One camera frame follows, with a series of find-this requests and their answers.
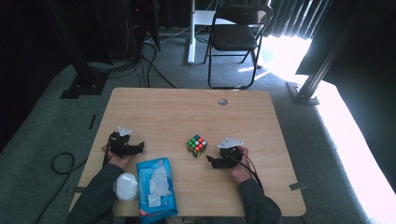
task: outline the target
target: gray sleeve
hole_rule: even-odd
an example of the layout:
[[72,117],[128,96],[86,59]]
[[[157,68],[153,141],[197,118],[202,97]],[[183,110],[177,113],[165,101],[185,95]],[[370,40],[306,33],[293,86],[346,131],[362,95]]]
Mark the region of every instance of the gray sleeve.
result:
[[113,164],[105,165],[84,189],[73,206],[66,223],[87,223],[105,214],[117,200],[113,191],[113,183],[124,171]]
[[247,224],[282,223],[279,207],[271,198],[264,195],[255,179],[242,182],[238,188],[244,204]]

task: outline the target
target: rubik's cube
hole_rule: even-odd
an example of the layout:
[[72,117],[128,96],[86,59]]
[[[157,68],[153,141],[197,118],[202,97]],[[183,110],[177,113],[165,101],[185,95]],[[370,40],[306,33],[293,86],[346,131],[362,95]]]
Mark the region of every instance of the rubik's cube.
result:
[[196,134],[187,142],[187,150],[197,159],[206,150],[206,145],[206,141]]

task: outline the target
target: wooden table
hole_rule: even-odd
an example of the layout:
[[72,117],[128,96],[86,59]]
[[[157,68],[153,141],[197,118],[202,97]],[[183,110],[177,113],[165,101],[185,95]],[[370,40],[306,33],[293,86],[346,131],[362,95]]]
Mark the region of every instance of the wooden table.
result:
[[[224,99],[228,104],[220,105]],[[245,142],[265,194],[279,205],[284,216],[301,216],[305,212],[301,191],[290,190],[297,179],[268,92],[116,88],[93,142],[80,187],[86,187],[102,168],[101,147],[119,125],[133,130],[130,144],[146,142],[144,152],[134,158],[127,172],[136,175],[137,162],[169,158],[181,217],[245,215],[230,174],[213,169],[205,157],[218,158],[217,144],[226,136]],[[198,159],[187,151],[186,145],[196,134],[208,143]],[[76,193],[72,206],[78,196]],[[138,200],[117,201],[113,209],[116,216],[137,217]]]

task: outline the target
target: person's hand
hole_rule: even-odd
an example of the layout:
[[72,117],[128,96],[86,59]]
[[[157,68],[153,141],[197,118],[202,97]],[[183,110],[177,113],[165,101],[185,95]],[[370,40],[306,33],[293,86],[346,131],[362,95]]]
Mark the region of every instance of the person's hand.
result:
[[[242,154],[245,155],[242,156],[241,162],[245,164],[248,168],[250,168],[250,163],[248,162],[248,158],[246,157],[248,155],[248,149],[245,147],[236,147],[236,149],[238,149],[240,152],[242,152]],[[253,178],[252,173],[246,167],[239,163],[234,168],[230,168],[229,171],[233,176],[233,180],[238,185],[247,179]]]
[[102,146],[102,150],[107,153],[107,159],[110,164],[119,166],[122,170],[125,170],[129,162],[134,158],[134,155],[123,156],[122,158],[107,150],[107,145]]

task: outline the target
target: person's arm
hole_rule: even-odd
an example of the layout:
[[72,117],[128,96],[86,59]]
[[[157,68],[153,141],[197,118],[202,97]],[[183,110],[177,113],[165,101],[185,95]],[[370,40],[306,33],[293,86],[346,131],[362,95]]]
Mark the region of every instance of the person's arm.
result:
[[111,209],[117,200],[113,191],[113,183],[116,182],[119,175],[124,173],[126,166],[134,156],[120,158],[117,155],[112,155],[111,152],[108,152],[107,156],[110,158],[108,163],[79,196],[66,220],[67,224],[90,223],[92,220],[101,219],[101,216],[104,216],[101,219],[103,223],[109,223],[112,219]]
[[[238,149],[246,156],[248,155],[247,148],[238,147]],[[250,167],[247,157],[244,156],[241,162]],[[264,195],[252,173],[240,164],[231,169],[231,172],[234,181],[238,184],[247,224],[282,223],[282,213],[279,207],[272,199]]]

